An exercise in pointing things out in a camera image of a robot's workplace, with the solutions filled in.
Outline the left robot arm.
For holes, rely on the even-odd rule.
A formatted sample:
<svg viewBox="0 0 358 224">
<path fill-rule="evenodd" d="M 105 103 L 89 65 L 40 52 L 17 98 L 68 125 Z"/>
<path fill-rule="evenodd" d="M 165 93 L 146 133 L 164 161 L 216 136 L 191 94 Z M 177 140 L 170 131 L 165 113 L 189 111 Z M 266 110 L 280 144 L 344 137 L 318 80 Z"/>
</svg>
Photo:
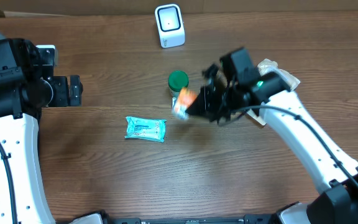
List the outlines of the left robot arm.
<svg viewBox="0 0 358 224">
<path fill-rule="evenodd" d="M 56 76 L 54 45 L 0 37 L 0 223 L 53 223 L 39 164 L 44 107 L 80 106 L 79 76 Z"/>
</svg>

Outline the green lid plastic jar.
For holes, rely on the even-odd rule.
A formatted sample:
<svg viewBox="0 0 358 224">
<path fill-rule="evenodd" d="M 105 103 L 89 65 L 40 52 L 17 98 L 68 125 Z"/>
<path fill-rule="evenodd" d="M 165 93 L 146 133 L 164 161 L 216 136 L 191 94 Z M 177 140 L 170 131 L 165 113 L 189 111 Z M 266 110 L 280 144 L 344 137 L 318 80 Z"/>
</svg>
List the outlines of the green lid plastic jar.
<svg viewBox="0 0 358 224">
<path fill-rule="evenodd" d="M 177 97 L 183 88 L 189 85 L 188 75 L 181 70 L 175 70 L 168 77 L 168 88 L 173 97 Z"/>
</svg>

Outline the beige snack pouch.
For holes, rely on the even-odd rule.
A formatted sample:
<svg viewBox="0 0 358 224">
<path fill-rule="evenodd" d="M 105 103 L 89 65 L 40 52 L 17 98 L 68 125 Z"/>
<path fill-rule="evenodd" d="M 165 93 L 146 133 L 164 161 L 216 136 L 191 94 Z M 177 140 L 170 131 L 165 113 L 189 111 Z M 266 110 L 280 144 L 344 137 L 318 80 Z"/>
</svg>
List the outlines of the beige snack pouch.
<svg viewBox="0 0 358 224">
<path fill-rule="evenodd" d="M 302 110 L 302 103 L 295 92 L 299 79 L 278 68 L 278 63 L 264 59 L 257 66 L 259 76 L 250 84 L 250 105 L 267 105 L 288 111 Z"/>
</svg>

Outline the teal wet wipes pack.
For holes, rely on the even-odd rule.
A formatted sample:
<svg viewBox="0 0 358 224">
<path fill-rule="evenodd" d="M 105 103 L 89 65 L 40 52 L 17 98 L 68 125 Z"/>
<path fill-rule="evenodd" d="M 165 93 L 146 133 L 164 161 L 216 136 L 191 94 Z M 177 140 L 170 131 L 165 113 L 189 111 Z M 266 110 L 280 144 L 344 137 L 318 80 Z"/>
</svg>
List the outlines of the teal wet wipes pack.
<svg viewBox="0 0 358 224">
<path fill-rule="evenodd" d="M 144 119 L 126 116 L 126 139 L 143 139 L 164 142 L 166 133 L 166 119 Z"/>
</svg>

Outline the orange tissue packet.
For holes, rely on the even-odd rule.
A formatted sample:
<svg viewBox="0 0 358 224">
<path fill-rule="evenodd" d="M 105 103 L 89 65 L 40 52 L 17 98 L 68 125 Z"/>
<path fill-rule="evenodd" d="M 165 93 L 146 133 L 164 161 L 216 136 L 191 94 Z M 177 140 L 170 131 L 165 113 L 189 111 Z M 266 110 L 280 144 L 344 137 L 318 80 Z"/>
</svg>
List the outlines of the orange tissue packet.
<svg viewBox="0 0 358 224">
<path fill-rule="evenodd" d="M 173 101 L 172 114 L 179 119 L 188 119 L 189 114 L 186 110 L 194 103 L 198 94 L 187 88 L 182 88 L 178 96 Z"/>
</svg>

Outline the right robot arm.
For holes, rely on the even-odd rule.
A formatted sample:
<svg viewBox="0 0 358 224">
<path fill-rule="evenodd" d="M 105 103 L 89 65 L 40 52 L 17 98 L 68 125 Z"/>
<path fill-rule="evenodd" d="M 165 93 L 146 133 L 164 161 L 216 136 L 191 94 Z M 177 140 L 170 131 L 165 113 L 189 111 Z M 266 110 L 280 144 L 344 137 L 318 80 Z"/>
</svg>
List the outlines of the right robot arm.
<svg viewBox="0 0 358 224">
<path fill-rule="evenodd" d="M 269 215 L 267 223 L 358 223 L 358 162 L 313 119 L 296 94 L 297 83 L 277 68 L 257 68 L 244 48 L 203 72 L 207 85 L 186 109 L 219 125 L 253 112 L 292 150 L 311 177 L 318 197 Z"/>
</svg>

